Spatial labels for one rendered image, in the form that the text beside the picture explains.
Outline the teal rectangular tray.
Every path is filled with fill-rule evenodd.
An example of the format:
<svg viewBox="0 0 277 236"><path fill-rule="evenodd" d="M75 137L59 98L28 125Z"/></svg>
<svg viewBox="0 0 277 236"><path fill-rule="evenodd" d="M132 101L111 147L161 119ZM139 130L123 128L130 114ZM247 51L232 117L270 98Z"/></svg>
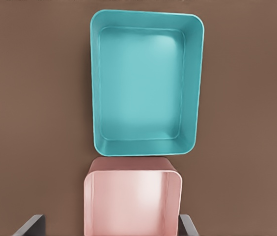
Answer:
<svg viewBox="0 0 277 236"><path fill-rule="evenodd" d="M190 152L204 24L194 14L103 9L90 21L94 147L103 156Z"/></svg>

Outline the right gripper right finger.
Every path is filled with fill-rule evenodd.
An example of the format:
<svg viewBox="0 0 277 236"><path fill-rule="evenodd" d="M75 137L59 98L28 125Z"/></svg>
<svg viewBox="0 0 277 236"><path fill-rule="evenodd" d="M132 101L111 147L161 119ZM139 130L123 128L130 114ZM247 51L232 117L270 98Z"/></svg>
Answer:
<svg viewBox="0 0 277 236"><path fill-rule="evenodd" d="M178 236L199 236L199 233L187 214L179 215Z"/></svg>

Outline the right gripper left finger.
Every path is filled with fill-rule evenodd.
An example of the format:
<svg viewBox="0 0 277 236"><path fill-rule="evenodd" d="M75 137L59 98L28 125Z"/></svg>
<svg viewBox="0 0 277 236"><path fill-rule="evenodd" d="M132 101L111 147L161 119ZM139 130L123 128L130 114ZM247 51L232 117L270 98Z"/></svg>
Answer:
<svg viewBox="0 0 277 236"><path fill-rule="evenodd" d="M45 215L32 216L12 236L45 236Z"/></svg>

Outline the pink rectangular tray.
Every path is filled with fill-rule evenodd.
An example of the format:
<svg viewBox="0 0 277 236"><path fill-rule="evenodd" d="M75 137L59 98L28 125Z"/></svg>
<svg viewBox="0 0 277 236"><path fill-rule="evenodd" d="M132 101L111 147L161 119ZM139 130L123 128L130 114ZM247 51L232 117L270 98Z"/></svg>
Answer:
<svg viewBox="0 0 277 236"><path fill-rule="evenodd" d="M165 157L97 157L84 180L84 236L177 236L182 177Z"/></svg>

